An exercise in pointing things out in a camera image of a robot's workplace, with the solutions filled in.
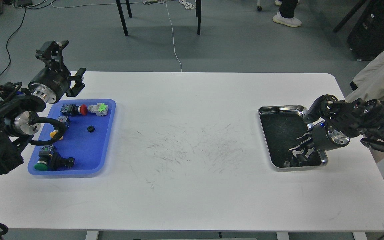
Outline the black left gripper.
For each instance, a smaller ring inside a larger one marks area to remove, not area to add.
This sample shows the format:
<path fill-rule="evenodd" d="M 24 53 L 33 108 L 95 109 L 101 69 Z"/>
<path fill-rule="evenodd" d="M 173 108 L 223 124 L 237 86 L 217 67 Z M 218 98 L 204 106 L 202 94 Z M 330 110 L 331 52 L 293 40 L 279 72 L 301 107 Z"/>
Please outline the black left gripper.
<path fill-rule="evenodd" d="M 80 68 L 74 76 L 64 64 L 63 49 L 68 40 L 61 42 L 47 41 L 36 50 L 36 59 L 44 62 L 45 67 L 29 83 L 28 89 L 34 96 L 40 97 L 45 103 L 57 103 L 66 95 L 76 97 L 85 87 L 83 75 L 87 71 Z"/>

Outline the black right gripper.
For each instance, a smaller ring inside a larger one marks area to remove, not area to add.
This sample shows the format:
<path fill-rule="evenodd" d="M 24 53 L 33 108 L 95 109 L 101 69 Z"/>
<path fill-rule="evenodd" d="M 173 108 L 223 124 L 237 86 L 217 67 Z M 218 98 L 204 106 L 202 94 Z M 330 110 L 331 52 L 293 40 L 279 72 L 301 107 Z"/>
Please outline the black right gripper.
<path fill-rule="evenodd" d="M 310 132 L 306 132 L 301 137 L 296 138 L 300 141 L 297 147 L 314 147 L 296 149 L 288 151 L 292 154 L 288 167 L 320 166 L 321 157 L 317 150 L 333 150 L 345 147 L 350 143 L 350 138 L 343 132 L 337 131 L 328 123 L 318 123 L 312 127 Z"/>

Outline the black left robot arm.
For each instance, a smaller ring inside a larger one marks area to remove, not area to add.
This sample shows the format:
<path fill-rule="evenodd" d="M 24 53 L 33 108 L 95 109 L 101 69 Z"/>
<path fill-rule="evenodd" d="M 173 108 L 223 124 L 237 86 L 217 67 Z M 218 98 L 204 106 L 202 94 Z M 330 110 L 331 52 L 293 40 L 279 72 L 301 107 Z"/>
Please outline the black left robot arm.
<path fill-rule="evenodd" d="M 36 50 L 36 58 L 45 67 L 23 88 L 21 82 L 0 85 L 0 175 L 23 164 L 21 152 L 28 144 L 51 145 L 67 127 L 56 119 L 40 117 L 46 104 L 57 103 L 63 95 L 76 97 L 84 89 L 80 68 L 71 75 L 62 56 L 68 40 L 47 41 Z"/>

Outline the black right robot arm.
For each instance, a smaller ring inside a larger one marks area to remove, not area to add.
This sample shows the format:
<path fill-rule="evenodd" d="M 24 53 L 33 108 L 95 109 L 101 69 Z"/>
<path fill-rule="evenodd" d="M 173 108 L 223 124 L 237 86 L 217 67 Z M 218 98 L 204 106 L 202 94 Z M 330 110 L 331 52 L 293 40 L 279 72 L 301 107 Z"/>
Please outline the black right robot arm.
<path fill-rule="evenodd" d="M 363 137 L 361 143 L 365 147 L 384 152 L 384 100 L 358 98 L 346 102 L 325 94 L 318 97 L 303 116 L 306 124 L 318 119 L 322 122 L 297 138 L 300 143 L 289 150 L 293 162 L 299 166 L 311 161 L 315 152 L 345 147 L 351 138 L 358 136 Z"/>

